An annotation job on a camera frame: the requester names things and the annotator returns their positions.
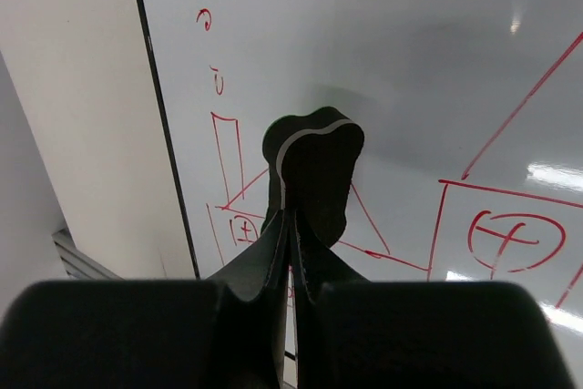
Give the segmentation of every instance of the handwritten symbol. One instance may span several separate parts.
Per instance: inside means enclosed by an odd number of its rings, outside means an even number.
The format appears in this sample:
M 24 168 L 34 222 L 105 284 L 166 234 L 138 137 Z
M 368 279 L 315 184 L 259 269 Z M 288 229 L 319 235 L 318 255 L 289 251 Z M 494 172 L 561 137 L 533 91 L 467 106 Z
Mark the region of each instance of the handwritten symbol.
M 199 14 L 197 15 L 197 23 L 199 22 L 199 19 L 204 15 L 207 17 L 204 21 L 204 30 L 209 31 L 210 24 L 212 23 L 212 16 L 210 15 L 210 11 L 207 8 L 202 8 L 199 11 Z
M 233 219 L 229 220 L 229 226 L 235 246 L 240 242 L 253 243 L 259 238 L 255 224 L 245 216 L 236 214 Z
M 476 214 L 476 216 L 474 217 L 474 220 L 472 220 L 472 224 L 470 225 L 469 232 L 467 233 L 467 247 L 470 250 L 470 252 L 472 253 L 472 255 L 474 256 L 474 258 L 476 259 L 476 261 L 478 263 L 480 263 L 481 265 L 487 267 L 490 270 L 490 280 L 492 280 L 494 278 L 494 274 L 498 268 L 498 263 L 500 262 L 500 259 L 502 258 L 502 254 L 506 250 L 508 243 L 514 242 L 514 243 L 520 243 L 523 245 L 538 245 L 540 242 L 519 239 L 516 237 L 517 232 L 519 230 L 523 229 L 524 227 L 526 227 L 526 224 L 523 221 L 516 223 L 512 227 L 512 229 L 507 233 L 499 232 L 496 230 L 491 230 L 487 227 L 483 227 L 481 225 L 478 225 L 478 223 L 480 222 L 481 219 L 485 218 L 486 216 L 488 216 L 490 214 L 492 214 L 492 212 L 489 210 L 482 210 L 478 214 Z M 528 266 L 525 266 L 525 267 L 508 270 L 508 272 L 514 273 L 514 272 L 521 272 L 521 271 L 527 271 L 530 269 L 534 269 L 534 268 L 540 266 L 541 264 L 544 264 L 545 262 L 549 261 L 555 255 L 557 255 L 557 253 L 560 251 L 560 249 L 565 244 L 565 238 L 567 237 L 567 235 L 565 233 L 565 229 L 556 220 L 552 220 L 552 219 L 547 218 L 545 216 L 540 216 L 537 214 L 530 214 L 530 213 L 498 214 L 496 216 L 490 217 L 490 220 L 496 221 L 496 220 L 500 220 L 500 219 L 504 219 L 504 218 L 514 218 L 517 220 L 542 220 L 543 222 L 546 222 L 546 223 L 553 225 L 558 230 L 558 232 L 560 234 L 560 238 L 559 238 L 556 246 L 543 259 L 541 259 L 540 261 L 537 261 L 533 264 L 530 264 Z M 500 247 L 498 248 L 498 251 L 497 251 L 496 256 L 494 258 L 494 261 L 492 263 L 487 263 L 487 262 L 485 262 L 477 257 L 477 255 L 475 253 L 475 249 L 474 249 L 474 246 L 475 246 L 474 245 L 474 235 L 475 235 L 476 231 L 480 231 L 480 232 L 483 232 L 485 234 L 489 234 L 491 236 L 498 237 L 499 239 L 502 239 L 502 243 L 500 244 Z
M 215 72 L 215 91 L 220 96 L 222 95 L 222 90 L 225 87 L 225 81 L 223 80 L 222 76 L 220 76 L 220 87 L 219 87 L 219 70 L 213 66 L 209 66 L 210 70 Z

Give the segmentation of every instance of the black whiteboard frame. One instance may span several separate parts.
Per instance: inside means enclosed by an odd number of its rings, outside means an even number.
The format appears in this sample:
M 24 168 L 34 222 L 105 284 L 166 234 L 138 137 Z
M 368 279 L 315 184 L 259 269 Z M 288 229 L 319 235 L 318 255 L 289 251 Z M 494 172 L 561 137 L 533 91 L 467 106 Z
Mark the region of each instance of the black whiteboard frame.
M 166 117 L 166 108 L 164 106 L 164 99 L 162 97 L 162 88 L 158 76 L 158 69 L 156 67 L 156 59 L 154 51 L 152 50 L 152 40 L 149 36 L 148 18 L 146 17 L 146 8 L 144 7 L 144 0 L 138 1 L 139 21 L 142 24 L 142 32 L 144 34 L 144 43 L 146 44 L 146 51 L 148 52 L 149 68 L 152 73 L 154 81 L 154 90 L 156 91 L 156 100 L 158 101 L 158 109 L 160 112 L 160 119 L 164 129 L 164 138 L 166 140 L 166 147 L 170 158 L 170 166 L 172 168 L 172 175 L 174 176 L 174 186 L 179 197 L 180 214 L 182 215 L 182 222 L 184 223 L 184 231 L 186 231 L 186 240 L 189 245 L 190 258 L 192 259 L 192 267 L 194 268 L 194 275 L 200 278 L 199 264 L 197 262 L 196 252 L 194 251 L 194 244 L 192 242 L 192 234 L 190 233 L 189 217 L 186 212 L 186 204 L 182 195 L 182 186 L 180 184 L 179 170 L 176 165 L 176 158 L 174 155 L 174 148 L 172 147 L 172 137 L 170 136 L 170 129 L 168 119 Z

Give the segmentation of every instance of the white wall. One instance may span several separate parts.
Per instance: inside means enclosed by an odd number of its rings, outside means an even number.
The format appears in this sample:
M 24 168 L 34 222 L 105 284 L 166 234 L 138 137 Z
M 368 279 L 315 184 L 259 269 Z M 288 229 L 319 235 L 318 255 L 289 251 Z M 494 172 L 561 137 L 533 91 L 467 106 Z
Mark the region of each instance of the white wall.
M 66 277 L 51 239 L 63 223 L 0 55 L 0 315 L 30 283 Z
M 77 247 L 191 277 L 136 0 L 0 0 L 0 47 Z

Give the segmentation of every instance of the black plastic part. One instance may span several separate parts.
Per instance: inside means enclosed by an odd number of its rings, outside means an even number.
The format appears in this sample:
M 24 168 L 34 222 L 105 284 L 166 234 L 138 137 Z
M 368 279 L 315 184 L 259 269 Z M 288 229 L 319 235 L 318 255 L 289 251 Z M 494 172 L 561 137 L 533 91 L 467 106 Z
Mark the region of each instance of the black plastic part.
M 214 281 L 31 287 L 0 329 L 0 387 L 280 387 L 282 216 Z
M 263 137 L 270 186 L 266 218 L 303 211 L 318 239 L 333 246 L 346 228 L 346 202 L 363 130 L 334 107 L 273 122 Z
M 364 282 L 290 214 L 300 389 L 574 387 L 524 289 Z

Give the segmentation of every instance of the red handwriting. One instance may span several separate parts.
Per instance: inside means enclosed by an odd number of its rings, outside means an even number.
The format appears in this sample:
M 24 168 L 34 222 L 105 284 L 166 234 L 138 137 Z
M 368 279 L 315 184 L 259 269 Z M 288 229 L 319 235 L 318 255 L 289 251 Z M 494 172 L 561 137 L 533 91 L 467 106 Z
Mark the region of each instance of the red handwriting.
M 364 212 L 364 215 L 366 216 L 366 219 L 368 219 L 369 223 L 373 227 L 374 232 L 376 233 L 378 238 L 381 240 L 381 243 L 383 244 L 384 248 L 386 249 L 387 255 L 391 255 L 391 252 L 389 251 L 389 245 L 386 244 L 386 241 L 384 240 L 383 235 L 378 230 L 378 228 L 376 228 L 376 224 L 374 223 L 373 218 L 371 218 L 371 215 L 369 214 L 368 210 L 364 206 L 363 200 L 361 199 L 361 196 L 358 194 L 358 190 L 356 189 L 354 184 L 351 183 L 350 186 L 353 188 L 354 196 L 358 200 L 358 203 L 361 205 L 361 208 L 363 209 L 363 212 Z
M 245 216 L 249 216 L 249 217 L 252 217 L 252 218 L 265 219 L 265 216 L 261 216 L 260 214 L 249 213 L 247 211 L 240 211 L 240 210 L 229 209 L 229 208 L 225 208 L 224 206 L 221 206 L 221 205 L 215 206 L 215 209 L 226 210 L 226 211 L 230 211 L 231 213 L 239 213 L 239 214 L 242 214 L 242 215 L 245 215 Z
M 575 284 L 578 282 L 579 277 L 581 276 L 582 273 L 583 273 L 583 264 L 581 264 L 581 266 L 579 267 L 579 270 L 577 271 L 575 276 L 568 283 L 567 288 L 565 289 L 565 291 L 563 292 L 561 297 L 558 299 L 557 304 L 555 304 L 555 307 L 559 308 L 561 305 L 563 305 L 563 302 L 568 297 L 568 295 L 571 293 L 571 290 L 573 289 Z
M 447 194 L 448 184 L 444 185 L 444 191 L 441 193 L 441 200 L 439 201 L 439 210 L 437 211 L 437 219 L 435 220 L 434 237 L 431 240 L 431 249 L 429 250 L 429 265 L 427 267 L 427 280 L 431 278 L 431 270 L 434 268 L 435 245 L 437 243 L 437 233 L 441 224 L 441 215 L 444 212 L 445 195 Z
M 519 198 L 526 198 L 526 199 L 530 199 L 530 200 L 543 200 L 546 202 L 553 202 L 556 204 L 560 204 L 560 205 L 566 205 L 569 207 L 574 207 L 577 209 L 583 209 L 583 204 L 578 204 L 576 202 L 570 202 L 567 200 L 557 200 L 554 198 L 549 198 L 546 196 L 538 196 L 538 195 L 532 195 L 530 193 L 522 193 L 519 191 L 512 191 L 512 190 L 504 190 L 504 189 L 497 189 L 494 187 L 487 187 L 487 186 L 478 186 L 476 184 L 469 184 L 466 182 L 460 182 L 460 181 L 454 181 L 454 180 L 450 180 L 450 179 L 440 179 L 439 180 L 440 183 L 445 184 L 444 185 L 444 192 L 442 195 L 442 200 L 441 200 L 441 204 L 439 206 L 439 211 L 437 213 L 437 221 L 435 222 L 435 231 L 434 231 L 434 239 L 433 239 L 433 244 L 432 244 L 432 254 L 430 256 L 430 261 L 429 261 L 429 273 L 427 278 L 429 279 L 429 275 L 431 274 L 431 267 L 433 264 L 433 253 L 434 253 L 434 249 L 435 249 L 435 244 L 437 242 L 437 234 L 439 232 L 440 229 L 440 225 L 441 225 L 441 215 L 442 215 L 442 210 L 444 207 L 444 203 L 445 203 L 445 194 L 447 192 L 447 188 L 449 186 L 457 186 L 457 187 L 462 187 L 462 188 L 467 188 L 467 189 L 476 189 L 476 190 L 480 190 L 480 191 L 485 191 L 485 192 L 492 192 L 492 193 L 499 193 L 501 195 L 510 195 L 510 196 L 517 196 Z M 474 228 L 474 230 L 478 230 L 481 231 L 483 233 L 498 237 L 500 239 L 502 239 L 502 244 L 505 243 L 506 241 L 506 246 L 508 243 L 510 242 L 514 242 L 514 243 L 521 243 L 521 244 L 525 244 L 525 245 L 538 245 L 540 243 L 539 240 L 525 240 L 525 239 L 519 239 L 518 237 L 516 237 L 516 232 L 517 229 L 512 229 L 510 230 L 509 233 L 504 233 L 504 232 L 499 232 L 496 230 L 490 230 L 487 227 L 482 227 L 481 225 L 478 225 L 478 222 L 480 219 L 482 219 L 482 217 L 484 217 L 487 213 L 485 214 L 480 214 L 478 216 L 475 217 L 474 221 L 476 223 L 472 223 L 472 225 L 470 226 L 470 232 L 468 232 L 468 235 L 471 234 L 472 232 L 472 227 Z M 562 227 L 562 225 L 560 223 L 558 223 L 555 220 L 552 220 L 550 218 L 546 218 L 543 216 L 538 216 L 538 215 L 529 215 L 529 214 L 518 214 L 518 213 L 510 213 L 509 215 L 497 215 L 491 219 L 502 219 L 504 217 L 514 217 L 514 218 L 532 218 L 534 220 L 542 220 L 545 221 L 547 223 L 549 223 L 550 225 L 554 226 L 558 232 L 559 232 L 559 239 L 558 239 L 558 243 L 557 246 L 555 246 L 554 250 L 552 250 L 546 257 L 544 257 L 542 260 L 537 261 L 536 263 L 533 263 L 529 266 L 525 266 L 525 267 L 521 267 L 521 268 L 515 268 L 515 269 L 511 269 L 508 270 L 508 272 L 520 272 L 520 271 L 526 271 L 526 270 L 530 270 L 530 269 L 534 269 L 537 266 L 540 266 L 541 264 L 549 261 L 551 258 L 553 258 L 563 247 L 563 244 L 565 243 L 565 239 L 566 239 L 566 232 L 564 230 L 564 228 Z M 518 222 L 516 225 L 520 225 L 520 224 L 524 224 L 525 222 Z M 496 253 L 496 257 L 499 261 L 502 252 L 504 252 L 504 250 L 506 249 L 506 246 L 500 246 L 500 248 L 498 248 L 498 251 Z M 492 269 L 492 267 L 495 265 L 494 263 L 490 264 L 490 263 L 486 263 L 482 260 L 478 260 L 476 259 L 480 264 L 482 264 L 483 266 L 487 267 L 488 269 Z M 563 302 L 565 301 L 565 299 L 568 297 L 568 295 L 570 294 L 571 290 L 575 287 L 575 285 L 577 284 L 577 282 L 580 280 L 580 278 L 583 276 L 583 264 L 579 267 L 578 271 L 576 272 L 576 274 L 573 276 L 573 278 L 571 279 L 571 281 L 569 282 L 567 288 L 565 289 L 565 291 L 563 292 L 563 294 L 561 295 L 561 297 L 559 298 L 559 300 L 557 301 L 557 304 L 555 304 L 556 308 L 559 308 Z
M 577 207 L 578 209 L 583 209 L 583 204 L 577 204 L 576 202 L 569 202 L 568 200 L 557 200 L 555 198 L 549 198 L 547 196 L 531 195 L 529 193 L 522 193 L 520 191 L 496 189 L 494 187 L 477 186 L 476 184 L 469 184 L 467 182 L 452 181 L 450 179 L 440 179 L 439 182 L 441 182 L 442 184 L 446 184 L 446 185 L 466 187 L 469 189 L 477 189 L 477 190 L 482 190 L 482 191 L 492 191 L 494 193 L 501 193 L 504 195 L 514 195 L 514 196 L 518 196 L 520 198 L 529 198 L 532 200 L 547 200 L 549 202 L 555 202 L 556 204 L 569 205 L 571 207 Z
M 225 172 L 225 165 L 224 165 L 223 157 L 222 157 L 222 151 L 221 151 L 221 146 L 220 146 L 220 141 L 219 141 L 219 131 L 217 130 L 217 121 L 230 122 L 230 123 L 235 124 L 235 137 L 237 139 L 237 151 L 239 153 L 239 173 L 240 173 L 241 189 L 240 189 L 240 192 L 237 194 L 237 196 L 235 196 L 235 198 L 233 198 L 233 200 L 237 199 L 239 196 L 241 196 L 243 199 L 245 199 L 245 189 L 246 189 L 246 187 L 244 185 L 245 174 L 243 172 L 243 154 L 241 153 L 241 146 L 240 146 L 239 121 L 236 118 L 224 118 L 224 117 L 219 116 L 218 114 L 215 114 L 213 112 L 210 112 L 210 115 L 212 117 L 212 126 L 213 126 L 214 133 L 215 133 L 215 140 L 217 142 L 217 151 L 219 153 L 220 170 L 222 172 L 222 178 L 223 178 L 223 182 L 225 184 L 225 193 L 227 194 L 227 204 L 230 204 L 232 202 L 232 200 L 230 199 L 230 195 L 229 195 L 229 184 L 227 183 L 227 174 Z
M 223 79 L 222 76 L 219 75 L 219 70 L 213 66 L 209 66 L 210 70 L 212 70 L 213 72 L 215 72 L 215 91 L 217 92 L 217 94 L 219 96 L 222 95 L 222 92 L 225 88 L 225 81 Z
M 212 16 L 210 15 L 210 11 L 207 8 L 202 8 L 199 11 L 199 14 L 197 15 L 197 23 L 199 22 L 199 19 L 203 16 L 205 17 L 204 30 L 209 31 L 210 24 L 212 23 Z
M 360 246 L 356 246 L 356 245 L 353 245 L 351 243 L 348 243 L 347 241 L 338 241 L 338 243 L 340 243 L 341 245 L 347 246 L 349 248 L 352 248 L 353 250 L 357 250 L 359 252 L 362 252 L 362 253 L 364 253 L 364 254 L 366 254 L 374 259 L 377 259 L 377 260 L 378 259 L 392 260 L 392 261 L 396 261 L 397 263 L 404 264 L 405 266 L 409 266 L 410 268 L 417 269 L 418 271 L 427 271 L 427 268 L 410 263 L 409 261 L 397 259 L 396 257 L 393 257 L 391 255 L 382 254 L 381 252 L 366 250 L 364 248 L 361 248 Z
M 210 216 L 209 204 L 207 204 L 207 212 L 209 214 L 209 221 L 210 221 L 210 227 L 212 228 L 212 235 L 215 238 L 215 244 L 217 245 L 217 250 L 219 250 L 220 262 L 224 266 L 225 265 L 225 260 L 222 258 L 222 252 L 220 251 L 219 240 L 217 239 L 217 232 L 215 231 L 215 224 L 212 221 L 212 216 Z
M 235 196 L 233 196 L 233 198 L 231 200 L 229 200 L 229 202 L 227 202 L 225 205 L 220 206 L 218 208 L 220 208 L 221 210 L 229 210 L 230 209 L 230 206 L 232 205 L 232 203 L 235 202 L 238 198 L 242 197 L 242 195 L 245 192 L 245 190 L 247 190 L 255 182 L 257 182 L 257 180 L 259 178 L 261 178 L 263 175 L 265 175 L 268 172 L 268 170 L 269 169 L 265 169 L 262 173 L 260 173 L 259 175 L 257 175 L 254 179 L 252 179 L 249 183 L 247 183 L 239 193 L 237 193 Z
M 229 220 L 230 235 L 233 238 L 233 243 L 235 246 L 239 242 L 243 243 L 253 243 L 259 238 L 257 228 L 251 219 L 246 218 L 240 214 L 236 214 L 233 219 Z
M 474 220 L 472 221 L 472 224 L 470 225 L 469 231 L 467 233 L 467 247 L 478 263 L 480 263 L 481 265 L 486 266 L 488 269 L 490 269 L 490 280 L 492 280 L 494 278 L 494 274 L 496 273 L 500 258 L 502 257 L 502 254 L 506 250 L 508 243 L 514 242 L 514 243 L 519 243 L 519 244 L 523 244 L 523 245 L 538 245 L 539 242 L 538 241 L 525 241 L 523 239 L 517 239 L 515 237 L 515 234 L 517 233 L 517 231 L 526 226 L 525 222 L 517 223 L 510 230 L 510 232 L 508 234 L 492 231 L 489 228 L 478 226 L 478 222 L 482 218 L 485 218 L 486 216 L 489 216 L 490 214 L 492 214 L 492 212 L 489 210 L 483 210 L 483 211 L 480 211 L 478 214 L 476 214 L 476 216 L 474 217 Z M 554 245 L 554 248 L 552 249 L 552 251 L 548 255 L 543 257 L 540 261 L 537 261 L 535 263 L 532 263 L 532 264 L 525 266 L 525 267 L 522 267 L 522 268 L 510 269 L 510 270 L 508 270 L 508 272 L 521 272 L 521 271 L 528 271 L 528 270 L 534 269 L 534 268 L 544 264 L 545 262 L 549 261 L 555 255 L 557 255 L 557 253 L 561 250 L 561 248 L 565 244 L 565 238 L 567 237 L 567 235 L 565 233 L 565 229 L 563 228 L 563 226 L 560 223 L 558 223 L 556 220 L 552 220 L 552 219 L 547 218 L 545 216 L 540 216 L 540 215 L 531 214 L 531 213 L 508 213 L 508 214 L 498 214 L 496 216 L 490 217 L 489 219 L 496 221 L 496 220 L 508 219 L 508 218 L 522 219 L 522 220 L 526 220 L 526 219 L 542 220 L 546 223 L 553 225 L 558 230 L 559 236 L 560 236 L 558 239 L 558 242 Z M 487 234 L 502 238 L 502 243 L 500 244 L 500 247 L 498 248 L 498 251 L 496 253 L 496 257 L 491 264 L 480 260 L 476 256 L 476 252 L 474 249 L 474 234 L 477 230 L 480 232 L 486 232 Z
M 555 63 L 550 67 L 550 69 L 547 70 L 545 75 L 543 75 L 538 80 L 538 82 L 535 84 L 535 86 L 520 101 L 520 103 L 518 104 L 518 107 L 516 107 L 514 109 L 514 111 L 512 111 L 512 113 L 510 113 L 510 116 L 508 116 L 506 118 L 506 120 L 502 123 L 500 128 L 498 128 L 496 130 L 494 135 L 492 135 L 492 137 L 486 142 L 486 144 L 479 150 L 477 155 L 472 159 L 472 161 L 470 161 L 470 164 L 467 165 L 467 168 L 465 168 L 464 173 L 462 174 L 462 179 L 466 179 L 469 176 L 470 170 L 476 164 L 476 162 L 484 155 L 484 152 L 486 152 L 486 150 L 490 147 L 490 145 L 492 145 L 492 143 L 494 143 L 494 141 L 498 137 L 500 137 L 500 134 L 502 134 L 502 131 L 504 131 L 506 129 L 506 127 L 510 124 L 510 122 L 512 122 L 512 120 L 517 116 L 517 114 L 520 112 L 520 110 L 523 108 L 523 106 L 527 104 L 527 102 L 530 100 L 530 98 L 532 98 L 541 87 L 543 87 L 543 85 L 548 81 L 548 79 L 553 75 L 553 73 L 555 73 L 555 71 L 558 69 L 558 67 L 561 64 L 563 64 L 563 62 L 568 58 L 568 56 L 571 55 L 571 53 L 577 48 L 577 46 L 579 46 L 581 41 L 583 41 L 583 33 L 579 34 L 578 37 L 575 38 L 575 41 L 573 41 L 573 43 L 571 43 L 571 46 L 569 46 L 567 48 L 567 50 L 563 53 L 563 55 L 561 55 L 558 58 L 558 60 L 555 61 Z

